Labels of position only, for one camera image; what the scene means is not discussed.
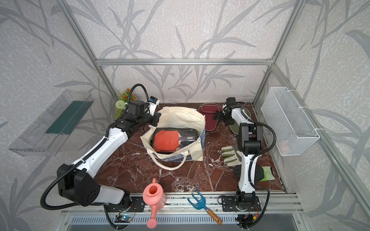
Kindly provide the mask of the maroon paddle case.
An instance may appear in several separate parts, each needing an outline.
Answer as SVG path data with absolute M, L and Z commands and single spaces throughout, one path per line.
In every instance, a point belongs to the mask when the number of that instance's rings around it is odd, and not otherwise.
M 216 112 L 222 112 L 221 106 L 209 103 L 209 104 L 202 104 L 198 108 L 198 112 L 205 116 L 205 131 L 206 132 L 213 132 L 216 129 L 217 121 L 214 120 Z

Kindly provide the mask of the clear case red paddle set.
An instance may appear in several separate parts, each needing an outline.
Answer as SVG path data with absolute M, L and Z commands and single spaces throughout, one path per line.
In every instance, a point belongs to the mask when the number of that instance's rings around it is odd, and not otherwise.
M 160 154 L 172 154 L 198 139 L 198 132 L 195 129 L 156 129 L 152 139 L 151 147 Z

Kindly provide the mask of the cream canvas tote bag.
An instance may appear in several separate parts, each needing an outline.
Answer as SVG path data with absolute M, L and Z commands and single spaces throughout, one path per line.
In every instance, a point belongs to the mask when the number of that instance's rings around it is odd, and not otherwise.
M 188 107 L 164 107 L 157 126 L 149 125 L 149 130 L 142 135 L 141 141 L 147 154 L 153 162 L 168 171 L 179 169 L 186 161 L 203 161 L 203 150 L 205 143 L 205 116 L 194 108 Z M 198 138 L 191 144 L 175 151 L 172 154 L 160 154 L 150 145 L 154 133 L 159 129 L 194 129 Z

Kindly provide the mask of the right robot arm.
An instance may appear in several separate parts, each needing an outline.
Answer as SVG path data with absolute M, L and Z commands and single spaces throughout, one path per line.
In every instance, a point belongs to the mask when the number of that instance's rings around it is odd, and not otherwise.
M 241 176 L 238 191 L 253 193 L 257 188 L 254 185 L 256 161 L 259 156 L 269 152 L 277 141 L 275 131 L 267 124 L 252 120 L 245 112 L 244 105 L 239 105 L 234 97 L 229 97 L 223 106 L 223 111 L 216 112 L 214 120 L 226 124 L 236 122 L 239 125 L 237 147 L 241 152 Z M 264 146 L 264 128 L 273 135 L 272 144 L 266 149 Z

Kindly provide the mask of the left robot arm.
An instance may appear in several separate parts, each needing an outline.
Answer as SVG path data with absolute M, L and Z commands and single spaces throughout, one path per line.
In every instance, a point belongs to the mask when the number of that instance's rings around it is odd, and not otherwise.
M 105 136 L 98 144 L 73 164 L 62 164 L 59 167 L 56 180 L 47 187 L 40 198 L 41 207 L 46 210 L 59 210 L 102 203 L 122 204 L 124 190 L 100 185 L 94 177 L 109 157 L 127 142 L 141 125 L 158 124 L 161 115 L 156 109 L 159 103 L 155 97 L 150 97 L 147 102 L 130 102 L 126 106 L 123 118 L 108 126 Z M 59 195 L 70 200 L 70 204 L 61 206 L 47 204 L 47 195 L 55 186 L 58 187 Z

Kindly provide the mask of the potted plant white pot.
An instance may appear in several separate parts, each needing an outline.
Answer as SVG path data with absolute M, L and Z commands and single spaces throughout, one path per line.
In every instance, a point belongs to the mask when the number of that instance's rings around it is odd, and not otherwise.
M 123 116 L 127 112 L 126 107 L 128 106 L 129 99 L 130 99 L 130 101 L 135 101 L 136 100 L 136 97 L 130 92 L 131 92 L 130 88 L 127 88 L 123 92 L 120 92 L 120 91 L 117 92 L 118 100 L 115 103 L 115 109 L 116 109 L 115 117 L 114 117 L 115 119 L 120 118 L 121 116 Z

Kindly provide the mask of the grey green gardening glove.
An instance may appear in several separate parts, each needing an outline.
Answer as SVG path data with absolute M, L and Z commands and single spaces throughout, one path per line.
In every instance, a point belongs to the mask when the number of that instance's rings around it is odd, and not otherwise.
M 221 156 L 224 158 L 224 164 L 228 167 L 241 165 L 241 152 L 236 144 L 222 147 Z

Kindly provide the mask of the black green gardening glove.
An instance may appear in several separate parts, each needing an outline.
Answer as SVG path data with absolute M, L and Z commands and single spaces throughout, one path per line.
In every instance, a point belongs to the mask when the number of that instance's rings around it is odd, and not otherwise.
M 240 179 L 241 177 L 241 165 L 233 167 L 233 173 L 236 179 Z M 272 173 L 271 167 L 262 167 L 260 165 L 256 165 L 255 168 L 255 182 L 266 182 L 266 181 L 273 181 L 275 180 L 275 176 Z

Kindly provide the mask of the pink watering can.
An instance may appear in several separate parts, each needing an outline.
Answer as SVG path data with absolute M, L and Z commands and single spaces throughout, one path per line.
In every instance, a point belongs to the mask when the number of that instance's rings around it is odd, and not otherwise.
M 154 229 L 158 224 L 156 220 L 157 213 L 165 206 L 167 201 L 167 196 L 156 178 L 144 189 L 143 200 L 151 209 L 151 217 L 147 222 L 147 227 Z

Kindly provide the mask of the teal garden hand fork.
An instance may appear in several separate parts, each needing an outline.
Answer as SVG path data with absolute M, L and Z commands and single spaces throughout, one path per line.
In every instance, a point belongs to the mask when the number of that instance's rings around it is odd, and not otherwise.
M 194 193 L 192 193 L 192 197 L 196 200 L 196 203 L 194 204 L 189 198 L 188 202 L 196 209 L 196 210 L 201 210 L 204 209 L 207 214 L 218 224 L 222 225 L 223 221 L 209 208 L 206 206 L 206 198 L 196 189 L 196 193 L 200 196 L 200 199 L 198 199 Z

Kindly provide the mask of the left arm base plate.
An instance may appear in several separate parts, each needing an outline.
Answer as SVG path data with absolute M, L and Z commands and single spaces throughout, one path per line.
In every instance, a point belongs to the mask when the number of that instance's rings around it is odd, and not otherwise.
M 145 208 L 145 202 L 142 196 L 130 196 L 124 197 L 119 204 L 108 204 L 106 205 L 108 213 L 118 212 L 143 212 Z

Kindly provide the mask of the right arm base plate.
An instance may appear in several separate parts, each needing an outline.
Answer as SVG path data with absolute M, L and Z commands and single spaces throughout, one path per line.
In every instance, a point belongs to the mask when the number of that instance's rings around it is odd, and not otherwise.
M 255 200 L 245 205 L 236 204 L 235 196 L 220 195 L 217 198 L 217 202 L 222 206 L 223 212 L 261 212 L 261 203 L 259 198 L 256 196 Z

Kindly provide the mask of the clear acrylic wall shelf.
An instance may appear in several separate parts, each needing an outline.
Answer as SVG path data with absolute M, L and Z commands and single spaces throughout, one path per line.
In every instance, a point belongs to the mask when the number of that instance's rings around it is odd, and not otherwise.
M 65 90 L 8 149 L 23 157 L 55 156 L 92 104 L 90 93 Z

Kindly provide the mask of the aluminium front rail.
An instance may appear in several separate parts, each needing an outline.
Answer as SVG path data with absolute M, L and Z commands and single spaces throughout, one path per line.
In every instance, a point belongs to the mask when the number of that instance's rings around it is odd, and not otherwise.
M 196 210 L 189 202 L 188 198 L 195 204 L 196 201 L 191 195 L 192 193 L 167 193 L 166 205 L 158 211 L 159 214 L 203 214 L 204 209 Z M 220 195 L 234 196 L 233 192 L 203 192 L 203 196 L 206 198 L 206 206 L 216 214 L 243 214 L 248 212 L 223 212 L 222 206 L 217 202 L 217 198 Z M 141 196 L 140 193 L 134 193 L 131 196 Z M 261 208 L 263 209 L 267 193 L 258 191 L 256 196 L 259 198 Z M 304 210 L 301 203 L 295 194 L 286 194 L 283 192 L 271 192 L 269 202 L 267 204 L 266 214 L 301 214 Z M 144 211 L 137 213 L 136 215 L 149 215 L 151 209 L 148 205 L 145 205 Z M 88 207 L 73 207 L 63 209 L 62 215 L 104 215 L 103 206 L 88 206 Z

